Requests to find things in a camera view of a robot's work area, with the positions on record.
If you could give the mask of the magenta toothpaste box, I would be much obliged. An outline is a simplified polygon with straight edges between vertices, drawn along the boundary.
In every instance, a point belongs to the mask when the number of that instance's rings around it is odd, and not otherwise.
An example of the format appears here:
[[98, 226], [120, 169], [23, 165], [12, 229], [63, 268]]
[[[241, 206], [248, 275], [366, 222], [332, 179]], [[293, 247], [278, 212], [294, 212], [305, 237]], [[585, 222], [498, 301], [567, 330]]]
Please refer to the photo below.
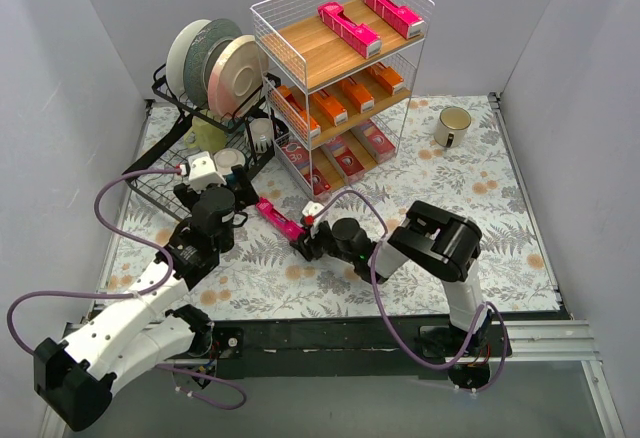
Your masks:
[[381, 51], [380, 36], [368, 25], [353, 22], [337, 2], [328, 2], [317, 9], [321, 21], [363, 58], [369, 59]]
[[276, 228], [289, 242], [295, 242], [305, 230], [296, 222], [286, 218], [276, 210], [274, 205], [266, 198], [260, 197], [255, 205], [258, 213]]
[[363, 2], [406, 40], [418, 36], [425, 30], [423, 18], [406, 5], [397, 5], [392, 0]]

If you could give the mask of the red 3D toothpaste box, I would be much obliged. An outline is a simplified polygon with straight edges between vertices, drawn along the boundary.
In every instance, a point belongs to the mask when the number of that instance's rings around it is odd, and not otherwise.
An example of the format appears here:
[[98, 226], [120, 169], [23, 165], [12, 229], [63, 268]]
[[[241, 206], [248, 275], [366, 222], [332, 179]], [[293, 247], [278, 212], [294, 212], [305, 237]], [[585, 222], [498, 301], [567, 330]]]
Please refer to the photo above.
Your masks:
[[396, 154], [394, 144], [371, 119], [354, 126], [351, 133], [378, 164]]
[[342, 136], [327, 141], [321, 150], [346, 184], [353, 184], [364, 176], [364, 166]]
[[298, 141], [276, 146], [277, 156], [297, 184], [315, 201], [324, 202], [331, 194], [331, 186], [321, 171], [312, 164], [309, 151]]

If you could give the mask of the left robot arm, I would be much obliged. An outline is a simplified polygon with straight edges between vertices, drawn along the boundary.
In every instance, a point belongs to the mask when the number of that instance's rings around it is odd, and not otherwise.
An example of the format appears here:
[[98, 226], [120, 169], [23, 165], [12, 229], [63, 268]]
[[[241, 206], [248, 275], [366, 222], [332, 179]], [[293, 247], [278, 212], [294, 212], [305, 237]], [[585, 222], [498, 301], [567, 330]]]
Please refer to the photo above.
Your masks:
[[177, 171], [188, 177], [186, 187], [195, 194], [190, 216], [123, 298], [33, 351], [34, 389], [73, 431], [95, 423], [118, 391], [157, 364], [183, 353], [200, 358], [212, 348], [209, 316], [191, 305], [172, 305], [233, 248], [234, 219], [258, 196], [240, 165], [232, 167], [230, 180], [193, 165]]

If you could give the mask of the orange toothpaste box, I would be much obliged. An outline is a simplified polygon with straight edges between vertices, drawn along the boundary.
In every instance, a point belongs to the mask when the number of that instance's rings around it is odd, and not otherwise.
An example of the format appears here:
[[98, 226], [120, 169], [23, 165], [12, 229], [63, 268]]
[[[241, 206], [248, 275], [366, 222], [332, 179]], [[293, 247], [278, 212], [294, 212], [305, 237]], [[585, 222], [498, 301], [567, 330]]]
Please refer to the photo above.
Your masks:
[[311, 98], [333, 126], [339, 126], [348, 120], [346, 108], [334, 95], [321, 89], [313, 93]]
[[392, 67], [381, 62], [372, 64], [367, 72], [390, 95], [395, 95], [405, 87], [404, 79]]
[[359, 113], [371, 110], [375, 105], [375, 99], [368, 89], [354, 78], [344, 78], [339, 82], [342, 93]]
[[271, 92], [271, 98], [281, 114], [287, 118], [302, 138], [311, 140], [320, 135], [320, 125], [298, 102], [289, 87], [285, 85], [277, 87]]

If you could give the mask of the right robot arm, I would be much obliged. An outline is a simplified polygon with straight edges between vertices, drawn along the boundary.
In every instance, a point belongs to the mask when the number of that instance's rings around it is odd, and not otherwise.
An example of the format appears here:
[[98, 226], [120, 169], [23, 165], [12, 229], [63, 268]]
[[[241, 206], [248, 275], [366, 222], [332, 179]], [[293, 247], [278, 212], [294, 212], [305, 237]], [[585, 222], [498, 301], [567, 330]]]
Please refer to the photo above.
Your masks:
[[328, 255], [352, 265], [363, 281], [378, 285], [412, 263], [443, 285], [451, 345], [469, 356], [486, 347], [491, 312], [478, 310], [482, 303], [478, 276], [482, 233], [475, 222], [416, 201], [389, 237], [374, 241], [357, 219], [329, 223], [313, 215], [320, 209], [315, 202], [307, 205], [302, 232], [289, 242], [306, 260]]

